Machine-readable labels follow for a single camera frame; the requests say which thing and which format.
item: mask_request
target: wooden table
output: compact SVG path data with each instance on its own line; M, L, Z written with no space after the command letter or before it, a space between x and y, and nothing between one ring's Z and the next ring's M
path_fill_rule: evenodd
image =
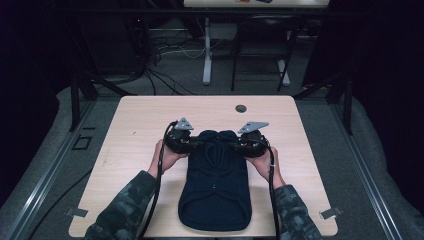
M245 105L239 113L235 107ZM320 212L330 209L295 102L289 96L131 96L122 98L78 206L88 210L75 216L69 233L81 237L115 195L140 170L147 170L154 146L168 124L182 117L203 130L237 132L248 121L268 122L261 133L278 149L282 175L293 184L324 236L336 234L334 219ZM268 183L248 163L252 220L243 231L206 232L183 225L178 201L185 184L187 159L179 160L162 178L161 193L145 237L259 237L275 234Z

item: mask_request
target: hand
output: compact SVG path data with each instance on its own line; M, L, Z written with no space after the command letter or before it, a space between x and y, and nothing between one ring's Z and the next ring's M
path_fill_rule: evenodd
M155 153L153 154L152 163L150 164L150 168L147 171L154 178L157 178L157 175L158 175L158 162L159 162L160 149L162 148L162 142L163 140L161 139L156 143ZM163 150L163 158L162 158L162 174L164 174L166 170L174 166L174 164L180 158L185 158L187 156L188 154L174 153L165 145Z
M275 147L271 147L271 151L274 155L274 179L273 179L273 186L274 189L279 188L283 185L286 185L286 183L283 180L283 177L281 176L280 171L280 165L278 163L278 151ZM247 161L253 164L255 166L258 173L265 178L269 182L269 169L271 165L271 154L268 150L265 151L264 155L256 158L248 158L245 157Z

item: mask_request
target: black cloth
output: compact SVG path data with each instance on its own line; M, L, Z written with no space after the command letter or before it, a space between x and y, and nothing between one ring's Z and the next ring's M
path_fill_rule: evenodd
M27 170L59 110L48 77L19 35L22 29L3 11L0 6L0 206Z
M203 147L188 158L187 182L178 205L183 224L204 231L238 231L251 219L246 160L230 146L238 143L232 131L206 130Z
M331 0L328 5L328 12L364 13L369 11L378 1L381 2L381 0ZM302 85L325 81L340 73L349 65L348 59L353 54L358 41L366 37L360 36L362 28L368 24L366 20L364 17L346 20L343 16L323 20Z
M387 171L403 197L424 215L424 7L415 0L387 7L377 39L354 78L384 149Z

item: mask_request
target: camouflage jacket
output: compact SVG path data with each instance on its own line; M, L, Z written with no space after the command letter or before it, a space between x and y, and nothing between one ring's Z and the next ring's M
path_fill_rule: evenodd
M99 214L96 222L87 229L84 239L135 239L155 184L155 178L141 171ZM281 240L322 239L306 205L292 185L277 188L275 198L283 222Z

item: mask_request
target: black cable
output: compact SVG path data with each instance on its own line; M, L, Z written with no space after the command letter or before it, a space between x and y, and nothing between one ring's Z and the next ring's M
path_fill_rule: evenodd
M176 38L176 37L167 37L165 38L165 42L162 44L162 46L160 46L159 44L157 44L156 46L156 50L155 50L155 54L157 58L161 58L161 55L166 54L170 49L183 49L187 48L191 45L193 45L193 43L199 43L199 45L203 46L203 43L201 43L200 41L194 39L194 38L187 38L181 42L176 42L176 43L172 43L172 44L168 44L167 39L171 39L171 38Z
M152 45L156 47L169 45L168 37L152 37Z
M205 49L204 47L202 47L201 49L197 48L197 49L188 49L190 45L187 46L177 46L177 45L169 45L167 47L164 47L162 49L157 50L156 52L156 56L157 58L162 59L162 55L166 55L166 54L170 54L170 53L184 53L187 57L193 59L193 58L198 58L201 55L203 55ZM197 55L197 56L191 56L188 54L188 52L202 52L201 54Z
M168 125L168 127L166 128L165 133L163 135L163 138L162 138L162 147L160 149L159 161L158 161L158 175L156 177L155 197L153 198L152 206L150 208L150 212L149 212L149 215L147 217L146 223L144 224L143 230L141 231L140 236L138 237L139 240L143 239L143 236L146 233L147 228L149 227L150 221L152 220L153 212L154 212L156 204L158 202L160 185L161 185L161 180L162 180L162 160L163 160L163 151L165 149L165 138L166 138L166 134L169 131L169 128L171 126L175 126L175 124L177 124L177 121L172 122Z
M185 44L188 44L188 43L190 43L190 44L192 44L192 43L196 43L196 42L199 42L199 45L203 45L202 44L202 42L201 41L199 41L199 40L196 40L196 39L194 39L194 38L192 38L192 37L190 37L190 38L179 38L179 37L177 37L180 33L181 33L182 31L180 31L179 33L177 33L175 36L168 36L168 37L163 37L163 36L160 36L160 37L154 37L152 40L153 41L158 41L158 40L163 40L162 41L162 45L164 45L164 46L166 46L166 45L168 45L168 46L172 46L172 45L175 45L175 46L183 46L183 45L185 45ZM175 43L172 43L172 45L171 44L168 44L168 40L169 39L183 39L182 41L180 41L180 42L175 42Z
M50 212L53 210L53 208L56 207L56 205L68 194L78 183L80 183L85 177L87 177L91 172L93 171L93 168L90 169L87 173L85 173L78 181L76 181L72 186L68 188L54 203L53 205L47 210L47 212L43 215L43 217L38 221L37 225L35 226L34 230L32 230L31 235L29 235L28 240L31 240L32 237L34 237L35 233L37 232L38 228L41 226L41 224L44 222L44 220L47 218L47 216L50 214Z
M149 70L149 72L151 73L151 74L153 74L153 76L155 76L155 77L157 77L159 80L161 80L169 89L171 89L171 90L173 90L173 92L175 92L175 93L177 93L178 95L184 95L184 94L182 94L182 93L180 93L180 92L178 92L177 90L175 90L175 88L172 88L165 80L163 80L160 76L158 76L153 70Z
M176 89L177 86L175 84L175 81L172 81L172 83L173 83L173 87L172 87L173 91L172 91L171 95L174 95L174 92L175 92L175 89Z
M155 84L153 83L153 79L152 79L152 77L150 76L150 72L149 72L148 70L146 70L145 75L149 78L150 83L152 84L152 88L153 88L153 96L156 96L156 87L155 87Z
M267 146L270 157L271 157L271 163L269 166L269 196L271 198L271 206L272 206L272 214L274 216L274 225L275 225L275 238L276 240L280 239L280 225L278 221L278 213L277 213L277 203L275 202L275 193L274 193L274 170L275 170L275 162L274 162L274 153L272 152L271 147Z
M119 79L119 80L107 80L110 83L113 83L114 85L120 85L124 83L130 83L134 82L135 80L139 79L141 76L143 76L142 72L137 72L134 74L129 75L127 78Z
M183 85L181 85L178 81L174 80L171 76L166 75L164 73L161 72L157 72L155 70L150 69L150 71L156 73L157 75L161 75L163 77L166 77L168 79L170 79L172 82L176 83L178 86L180 86L182 89L184 89L185 91L187 91L188 93L192 94L192 95L197 95L196 93L191 92L190 90L188 90L187 88L185 88Z

